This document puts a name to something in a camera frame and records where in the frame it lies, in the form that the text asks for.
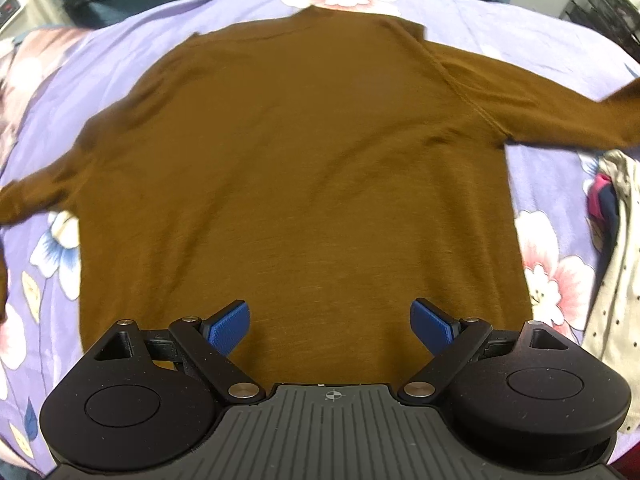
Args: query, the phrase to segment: triangular cutout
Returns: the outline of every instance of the triangular cutout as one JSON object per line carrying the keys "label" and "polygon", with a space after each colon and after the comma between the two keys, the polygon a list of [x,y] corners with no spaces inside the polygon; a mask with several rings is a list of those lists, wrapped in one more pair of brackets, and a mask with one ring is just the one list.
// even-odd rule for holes
{"label": "triangular cutout", "polygon": [[550,334],[543,328],[537,328],[533,331],[531,348],[541,348],[546,350],[567,350],[569,347],[563,342],[556,339],[552,334]]}
{"label": "triangular cutout", "polygon": [[96,361],[110,361],[112,359],[128,359],[133,355],[129,334],[116,332],[109,342],[95,357]]}

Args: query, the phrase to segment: black metal rack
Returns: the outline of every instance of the black metal rack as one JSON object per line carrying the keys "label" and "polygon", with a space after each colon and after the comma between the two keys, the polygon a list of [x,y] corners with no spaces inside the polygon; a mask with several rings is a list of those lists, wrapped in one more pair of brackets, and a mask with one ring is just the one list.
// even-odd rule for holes
{"label": "black metal rack", "polygon": [[596,30],[640,62],[640,0],[570,0],[561,17]]}

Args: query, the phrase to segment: blue textured pad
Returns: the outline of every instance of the blue textured pad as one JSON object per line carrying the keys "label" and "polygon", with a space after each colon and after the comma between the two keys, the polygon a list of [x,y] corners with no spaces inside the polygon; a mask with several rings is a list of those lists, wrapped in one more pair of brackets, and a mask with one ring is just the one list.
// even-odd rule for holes
{"label": "blue textured pad", "polygon": [[207,340],[218,352],[228,356],[247,332],[249,332],[249,305],[245,302],[212,325]]}
{"label": "blue textured pad", "polygon": [[451,326],[419,301],[414,300],[411,304],[409,320],[411,330],[433,356],[438,355],[453,342],[454,333]]}

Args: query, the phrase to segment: metal screw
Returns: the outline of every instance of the metal screw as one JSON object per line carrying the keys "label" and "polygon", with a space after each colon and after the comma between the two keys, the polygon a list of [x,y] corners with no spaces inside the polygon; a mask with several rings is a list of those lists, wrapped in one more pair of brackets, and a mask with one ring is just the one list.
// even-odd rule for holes
{"label": "metal screw", "polygon": [[431,383],[415,381],[415,383],[406,384],[404,386],[404,392],[412,397],[429,397],[436,392],[436,388]]}
{"label": "metal screw", "polygon": [[251,399],[260,393],[260,388],[253,383],[236,383],[229,387],[229,395],[236,399]]}

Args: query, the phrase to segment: circular cap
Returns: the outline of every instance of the circular cap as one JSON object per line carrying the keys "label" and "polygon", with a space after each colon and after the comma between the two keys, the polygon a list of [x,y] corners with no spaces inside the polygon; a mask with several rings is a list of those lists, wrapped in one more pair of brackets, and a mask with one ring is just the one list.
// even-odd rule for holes
{"label": "circular cap", "polygon": [[404,392],[412,397],[429,397],[436,392],[436,388],[431,383],[415,381],[404,386]]}
{"label": "circular cap", "polygon": [[229,387],[229,395],[236,399],[251,399],[260,392],[260,388],[253,383],[236,383]]}
{"label": "circular cap", "polygon": [[95,392],[84,410],[101,426],[128,428],[149,420],[159,407],[160,397],[155,391],[135,384],[120,384]]}
{"label": "circular cap", "polygon": [[507,378],[510,388],[533,399],[561,400],[580,393],[581,378],[556,368],[528,368],[514,372]]}

